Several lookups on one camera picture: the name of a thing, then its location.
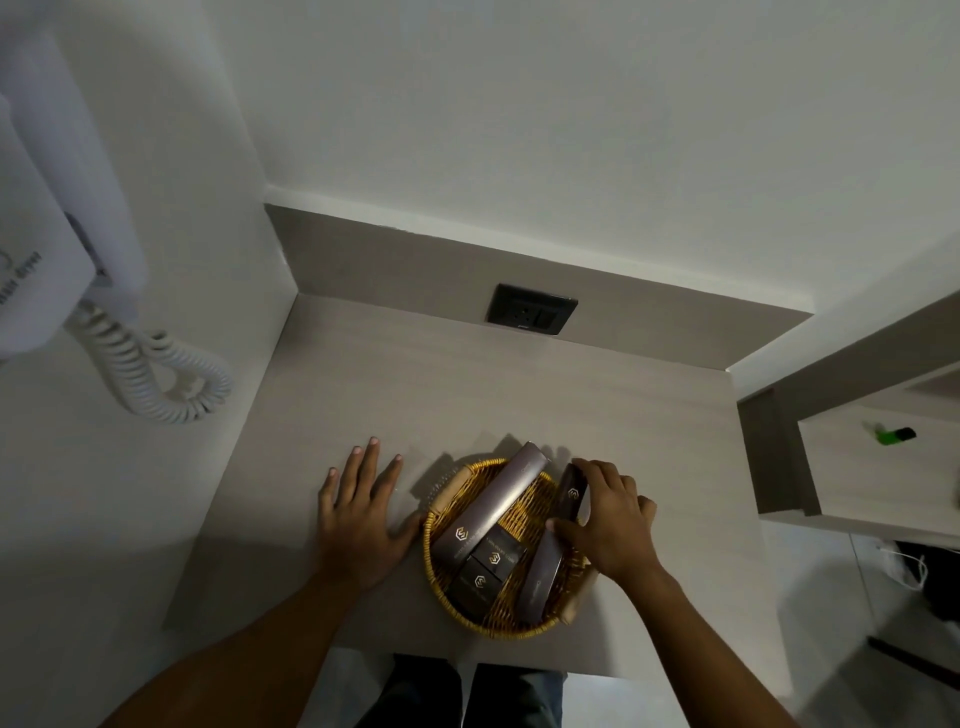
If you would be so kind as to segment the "person's left hand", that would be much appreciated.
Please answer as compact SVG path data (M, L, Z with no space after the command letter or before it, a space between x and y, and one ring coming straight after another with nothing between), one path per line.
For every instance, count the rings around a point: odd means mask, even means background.
M338 468L337 507L318 517L318 581L337 594L356 600L376 587L405 557L392 557L388 507L402 473L402 455L395 455L377 479L368 504L360 502L360 463L365 446L356 445Z

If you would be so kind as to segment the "person's right hand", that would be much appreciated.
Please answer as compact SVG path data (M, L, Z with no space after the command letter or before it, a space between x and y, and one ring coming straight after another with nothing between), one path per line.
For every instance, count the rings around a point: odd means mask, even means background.
M663 573L652 532L649 537L644 532L637 481L619 471L625 486L624 505L614 513L598 512L597 486L602 480L596 462L604 461L574 458L572 462L582 470L588 482L590 514L585 525L594 528L593 561L589 563L624 590L642 583L647 577Z

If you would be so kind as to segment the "slim dark amenity box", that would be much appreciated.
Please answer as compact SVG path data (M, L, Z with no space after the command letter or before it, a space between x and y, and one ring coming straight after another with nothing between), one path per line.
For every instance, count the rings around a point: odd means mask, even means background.
M582 469L573 462L569 463L561 474L552 518L577 522L588 491L589 482Z

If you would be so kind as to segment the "person's left forearm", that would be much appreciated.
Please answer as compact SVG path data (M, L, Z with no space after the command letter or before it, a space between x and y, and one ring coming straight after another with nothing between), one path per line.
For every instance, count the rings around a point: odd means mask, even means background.
M156 675L100 728L297 728L361 595L354 581L314 575L251 624Z

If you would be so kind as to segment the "person's right forearm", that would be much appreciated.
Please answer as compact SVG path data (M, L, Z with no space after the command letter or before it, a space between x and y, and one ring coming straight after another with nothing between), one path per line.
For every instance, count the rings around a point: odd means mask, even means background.
M690 728L800 728L661 566L609 578L639 614Z

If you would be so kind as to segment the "long grey amenity box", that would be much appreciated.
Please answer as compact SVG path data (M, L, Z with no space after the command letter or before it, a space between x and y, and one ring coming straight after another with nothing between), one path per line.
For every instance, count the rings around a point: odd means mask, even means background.
M544 531L515 605L516 616L523 625L544 621L551 591L570 555L570 545L562 537L550 529Z
M439 534L431 545L432 559L445 568L461 565L534 483L547 462L548 458L535 443L524 443L465 510Z

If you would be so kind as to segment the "light wooden comb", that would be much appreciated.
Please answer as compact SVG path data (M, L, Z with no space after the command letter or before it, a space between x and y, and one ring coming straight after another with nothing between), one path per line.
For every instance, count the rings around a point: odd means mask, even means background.
M443 515L450 504L474 477L474 471L469 465L460 467L453 475L445 480L439 488L436 496L432 499L428 507L428 512L435 516Z

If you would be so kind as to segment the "round wicker basket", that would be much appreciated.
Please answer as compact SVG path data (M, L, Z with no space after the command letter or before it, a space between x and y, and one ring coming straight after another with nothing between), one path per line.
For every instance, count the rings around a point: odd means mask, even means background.
M582 554L570 548L571 555L561 570L551 590L544 620L537 625L526 625L517 617L517 601L523 582L529 570L530 562L543 537L546 520L551 517L551 508L557 496L560 482L547 469L543 469L521 497L498 519L497 524L506 528L510 534L526 547L526 554L509 578L503 582L503 588L490 612L482 623L473 623L464 618L447 598L446 591L462 565L444 567L431 557L431 546L466 508L478 496L509 461L504 457L486 457L473 455L456 467L449 468L439 479L430 493L426 504L426 520L421 537L421 551L424 571L429 587L440 606L452 620L466 630L496 641L524 641L545 635L558 625L571 625L577 618L582 602L594 588L598 577L597 569ZM429 504L436 497L442 484L461 467L468 465L474 476L452 500L450 507L439 516L428 512Z

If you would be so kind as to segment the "small dark amenity box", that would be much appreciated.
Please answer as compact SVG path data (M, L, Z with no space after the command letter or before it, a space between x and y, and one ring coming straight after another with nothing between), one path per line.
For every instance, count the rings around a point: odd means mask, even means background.
M482 624L503 588L503 581L473 556L468 557L446 589L455 609L474 624Z
M500 582L505 582L525 554L526 546L506 528L495 524L471 552L470 559Z

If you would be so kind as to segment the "person's dark trousers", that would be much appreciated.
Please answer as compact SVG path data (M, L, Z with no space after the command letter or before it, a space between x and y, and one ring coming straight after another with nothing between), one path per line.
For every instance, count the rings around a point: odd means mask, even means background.
M481 662L464 696L451 662L397 653L378 698L354 728L562 728L566 678Z

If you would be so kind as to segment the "grey wooden shelf unit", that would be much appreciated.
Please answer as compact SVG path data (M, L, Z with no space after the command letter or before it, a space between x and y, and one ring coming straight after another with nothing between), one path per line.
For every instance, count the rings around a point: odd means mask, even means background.
M759 516L960 548L960 290L738 402ZM881 445L874 430L917 438Z

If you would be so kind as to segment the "black bag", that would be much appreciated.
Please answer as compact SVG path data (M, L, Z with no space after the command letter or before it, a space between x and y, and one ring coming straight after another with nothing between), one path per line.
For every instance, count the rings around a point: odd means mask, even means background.
M960 547L896 540L896 548L940 621L960 625Z

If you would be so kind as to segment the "black wall socket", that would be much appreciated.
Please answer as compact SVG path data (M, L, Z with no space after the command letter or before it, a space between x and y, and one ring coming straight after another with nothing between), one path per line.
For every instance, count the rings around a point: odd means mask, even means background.
M486 310L486 323L535 334L558 335L579 304L574 297L499 283Z

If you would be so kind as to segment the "white wall hair dryer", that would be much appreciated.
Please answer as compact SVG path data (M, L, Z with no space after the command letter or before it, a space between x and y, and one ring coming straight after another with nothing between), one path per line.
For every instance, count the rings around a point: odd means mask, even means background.
M148 278L83 94L36 30L0 54L0 361L44 346L81 303L135 324Z

